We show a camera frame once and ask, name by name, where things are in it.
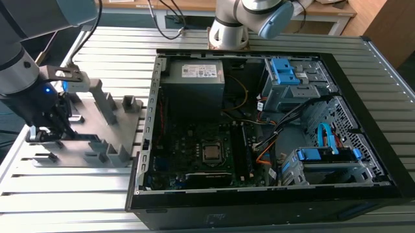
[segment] sticker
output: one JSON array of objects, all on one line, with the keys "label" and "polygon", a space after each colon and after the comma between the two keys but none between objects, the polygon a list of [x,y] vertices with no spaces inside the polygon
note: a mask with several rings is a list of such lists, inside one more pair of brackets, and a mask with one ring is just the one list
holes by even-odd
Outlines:
[{"label": "sticker", "polygon": [[296,73],[296,77],[297,78],[307,78],[307,74],[305,73]]},{"label": "sticker", "polygon": [[136,5],[136,8],[148,8],[148,5]]},{"label": "sticker", "polygon": [[272,179],[276,180],[276,172],[272,170],[272,168],[269,168],[268,174],[272,177]]},{"label": "sticker", "polygon": [[352,16],[349,13],[337,13],[339,16]]},{"label": "sticker", "polygon": [[259,111],[261,111],[261,110],[264,109],[264,104],[263,104],[261,102],[257,102],[257,107],[256,107],[256,109],[257,109]]},{"label": "sticker", "polygon": [[181,67],[183,78],[216,78],[216,65],[184,65]]}]

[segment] robotic arm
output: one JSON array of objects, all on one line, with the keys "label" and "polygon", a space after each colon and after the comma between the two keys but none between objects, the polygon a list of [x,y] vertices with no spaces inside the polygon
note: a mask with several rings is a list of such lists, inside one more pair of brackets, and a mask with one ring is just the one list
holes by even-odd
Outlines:
[{"label": "robotic arm", "polygon": [[[28,142],[88,140],[70,129],[66,92],[57,93],[52,81],[82,81],[77,67],[38,67],[20,42],[96,18],[93,0],[0,0],[0,101],[24,119]],[[248,28],[273,38],[291,20],[288,0],[217,0],[216,19],[208,40],[221,50],[248,43]],[[57,77],[56,72],[69,75]]]},{"label": "robotic arm", "polygon": [[[26,141],[74,138],[68,96],[56,92],[50,81],[78,82],[81,74],[73,68],[38,67],[20,42],[94,17],[93,0],[0,0],[0,100],[36,128]],[[56,77],[58,70],[70,77]]]},{"label": "robotic arm", "polygon": [[272,39],[288,25],[292,13],[288,0],[219,0],[208,41],[220,50],[239,50],[248,44],[248,29]]}]

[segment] black cable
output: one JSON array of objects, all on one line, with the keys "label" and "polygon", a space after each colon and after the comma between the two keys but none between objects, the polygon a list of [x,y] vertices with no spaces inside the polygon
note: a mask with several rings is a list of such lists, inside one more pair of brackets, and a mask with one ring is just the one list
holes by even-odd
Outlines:
[{"label": "black cable", "polygon": [[97,17],[96,17],[96,21],[94,24],[92,26],[92,30],[86,36],[86,38],[82,40],[82,43],[77,46],[76,50],[73,51],[73,53],[70,54],[69,57],[69,63],[73,64],[73,57],[74,55],[78,53],[80,49],[82,48],[82,46],[85,45],[86,41],[89,40],[92,34],[94,33],[94,30],[97,28],[97,24],[101,20],[101,15],[102,15],[102,0],[97,0],[97,5],[98,5],[98,10],[97,10]]},{"label": "black cable", "polygon": [[14,142],[10,142],[9,144],[1,144],[1,145],[0,145],[0,149],[4,148],[4,147],[8,147],[8,146],[10,146],[10,145],[13,145],[13,143],[14,143]]},{"label": "black cable", "polygon": [[[174,1],[170,0],[170,2],[173,3],[174,7],[176,7],[177,10],[178,10],[178,13],[180,13],[180,15],[181,15],[181,20],[183,20],[183,28],[178,30],[178,33],[177,33],[177,35],[176,35],[174,37],[168,37],[168,36],[161,32],[161,29],[160,29],[158,24],[157,24],[157,21],[156,21],[156,16],[154,16],[154,12],[153,12],[153,6],[152,6],[149,0],[146,0],[146,2],[148,2],[148,9],[149,9],[150,18],[152,18],[152,20],[153,20],[153,23],[154,23],[154,26],[156,26],[156,28],[157,28],[157,31],[160,32],[161,36],[162,36],[165,39],[168,39],[168,40],[176,39],[176,38],[181,35],[181,30],[185,29],[187,24],[185,24],[185,18],[184,18],[183,12],[181,12],[180,8],[177,7]],[[161,2],[161,4],[173,12],[173,14],[177,16],[177,18],[180,18],[180,16],[177,15],[176,11],[165,4],[165,2],[164,2],[162,0],[160,0],[160,2]]]},{"label": "black cable", "polygon": [[295,1],[300,4],[300,6],[301,6],[301,8],[303,8],[303,10],[304,10],[303,21],[301,21],[301,23],[300,23],[300,28],[293,32],[293,33],[299,33],[300,30],[301,30],[303,27],[304,27],[304,24],[305,24],[307,11],[305,11],[305,7],[304,7],[303,4],[300,3],[300,0],[295,0]]},{"label": "black cable", "polygon": [[14,142],[14,140],[9,140],[9,141],[5,141],[5,142],[1,142],[1,143],[0,143],[0,146],[2,146],[4,144],[13,143],[13,142]]},{"label": "black cable", "polygon": [[44,61],[46,54],[49,53],[49,50],[52,48],[53,42],[56,41],[57,38],[57,33],[58,31],[56,31],[52,35],[52,38],[49,39],[48,43],[46,43],[46,47],[45,49],[38,53],[37,58],[34,60],[34,63],[40,66],[41,62]]},{"label": "black cable", "polygon": [[0,133],[13,134],[13,135],[18,135],[20,134],[20,132],[9,131],[9,130],[0,130]]},{"label": "black cable", "polygon": [[332,98],[333,98],[332,96],[321,96],[319,98],[309,99],[304,103],[297,105],[293,109],[291,109],[291,111],[277,121],[277,124],[275,125],[272,130],[272,134],[255,147],[259,148],[261,145],[264,145],[265,143],[271,142],[275,139],[275,137],[277,136],[279,132],[283,129],[283,126],[300,117],[300,113],[308,107],[308,105],[320,101],[328,101]]}]

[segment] power supply label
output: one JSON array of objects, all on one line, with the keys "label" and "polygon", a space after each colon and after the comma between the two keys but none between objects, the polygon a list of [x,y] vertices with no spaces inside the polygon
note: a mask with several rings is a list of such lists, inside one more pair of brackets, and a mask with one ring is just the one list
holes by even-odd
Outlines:
[{"label": "power supply label", "polygon": [[184,65],[181,67],[183,78],[216,78],[216,65]]}]

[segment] motherboard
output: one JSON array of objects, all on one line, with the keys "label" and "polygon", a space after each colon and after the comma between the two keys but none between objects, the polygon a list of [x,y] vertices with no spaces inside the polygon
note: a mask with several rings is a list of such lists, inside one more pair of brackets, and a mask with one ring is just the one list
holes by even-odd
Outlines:
[{"label": "motherboard", "polygon": [[153,189],[204,189],[264,185],[251,152],[252,124],[183,123],[170,126],[153,156]]}]

